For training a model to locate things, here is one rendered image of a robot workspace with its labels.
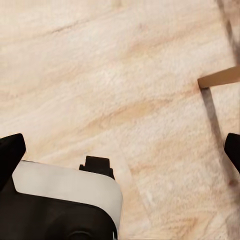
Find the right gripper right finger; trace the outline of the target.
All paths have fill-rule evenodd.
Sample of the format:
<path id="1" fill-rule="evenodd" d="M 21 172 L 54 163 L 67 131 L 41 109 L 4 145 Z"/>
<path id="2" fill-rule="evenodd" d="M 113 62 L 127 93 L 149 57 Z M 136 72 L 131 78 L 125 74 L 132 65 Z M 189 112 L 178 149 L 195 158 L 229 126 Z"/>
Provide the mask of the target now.
<path id="1" fill-rule="evenodd" d="M 240 173 L 240 135 L 229 133 L 224 146 L 224 151 Z"/>

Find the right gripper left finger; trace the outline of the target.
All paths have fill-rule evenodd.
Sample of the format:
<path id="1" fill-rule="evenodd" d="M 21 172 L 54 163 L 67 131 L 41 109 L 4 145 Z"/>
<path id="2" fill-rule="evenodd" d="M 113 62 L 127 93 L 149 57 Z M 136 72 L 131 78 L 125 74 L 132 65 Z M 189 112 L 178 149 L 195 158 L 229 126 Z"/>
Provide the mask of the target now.
<path id="1" fill-rule="evenodd" d="M 26 152 L 21 133 L 0 138 L 0 193 Z"/>

